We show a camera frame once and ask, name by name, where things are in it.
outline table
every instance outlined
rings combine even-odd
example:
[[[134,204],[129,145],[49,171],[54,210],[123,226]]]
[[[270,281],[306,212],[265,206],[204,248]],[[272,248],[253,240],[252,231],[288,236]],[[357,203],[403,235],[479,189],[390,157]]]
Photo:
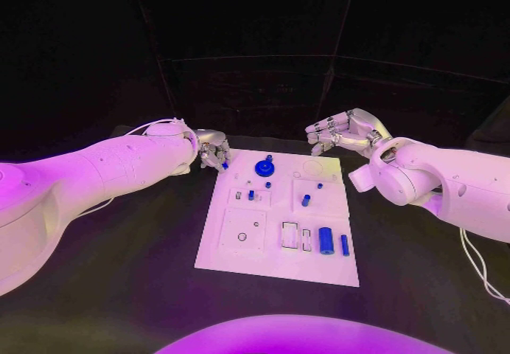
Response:
[[[233,148],[309,153],[305,142],[230,136]],[[0,297],[0,353],[149,353],[198,329],[293,313],[378,326],[456,353],[507,353],[510,309],[485,293],[458,229],[376,190],[357,193],[341,159],[360,288],[194,269],[216,172],[118,197],[73,221],[33,278]],[[510,249],[471,236],[510,294]]]

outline blue object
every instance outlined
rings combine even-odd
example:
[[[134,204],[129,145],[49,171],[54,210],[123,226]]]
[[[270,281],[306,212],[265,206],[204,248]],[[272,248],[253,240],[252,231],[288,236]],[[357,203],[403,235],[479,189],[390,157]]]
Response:
[[[302,205],[304,207],[306,207],[306,206],[308,206],[308,203],[309,203],[309,196],[305,194],[305,197],[302,198],[301,205]]]
[[[328,227],[318,229],[318,243],[321,245],[321,254],[332,254],[332,233]]]
[[[259,161],[255,165],[255,172],[260,177],[269,177],[273,174],[273,157],[268,155],[265,160]]]
[[[348,256],[348,243],[347,243],[345,235],[341,235],[341,250],[342,250],[342,255]]]

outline hole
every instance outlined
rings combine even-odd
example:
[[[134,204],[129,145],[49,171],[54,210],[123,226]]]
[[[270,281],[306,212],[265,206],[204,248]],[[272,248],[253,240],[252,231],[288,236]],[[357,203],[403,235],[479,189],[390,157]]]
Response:
[[[459,191],[456,192],[459,197],[463,195],[466,189],[468,189],[468,186],[465,184],[462,184],[462,186],[459,186]]]

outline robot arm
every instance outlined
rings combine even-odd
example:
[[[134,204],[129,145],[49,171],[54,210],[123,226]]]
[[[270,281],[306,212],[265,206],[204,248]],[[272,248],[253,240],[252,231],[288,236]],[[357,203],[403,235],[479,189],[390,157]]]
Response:
[[[103,140],[73,153],[0,163],[0,295],[34,275],[69,222],[93,205],[187,173],[197,153],[203,167],[224,172],[224,134],[164,121],[148,124],[142,135]]]
[[[342,146],[370,159],[348,174],[358,192],[376,187],[396,205],[420,206],[459,228],[510,242],[510,159],[391,138],[377,118],[357,108],[305,132],[312,155]]]

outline white board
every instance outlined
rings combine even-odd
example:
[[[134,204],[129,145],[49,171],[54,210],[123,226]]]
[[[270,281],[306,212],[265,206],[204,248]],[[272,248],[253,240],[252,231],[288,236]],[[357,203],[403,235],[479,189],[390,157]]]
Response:
[[[232,163],[217,175],[211,194],[196,268],[358,287],[340,160],[250,150],[230,152]],[[269,154],[275,172],[265,178],[255,173],[255,164]],[[301,205],[304,194],[311,196],[306,207]],[[296,224],[296,234],[291,225],[285,229],[286,246],[295,244],[296,248],[282,247],[283,223]],[[321,227],[329,227],[334,236],[334,253],[328,255],[319,253]],[[309,230],[309,237],[302,230]],[[341,235],[347,236],[347,257]]]

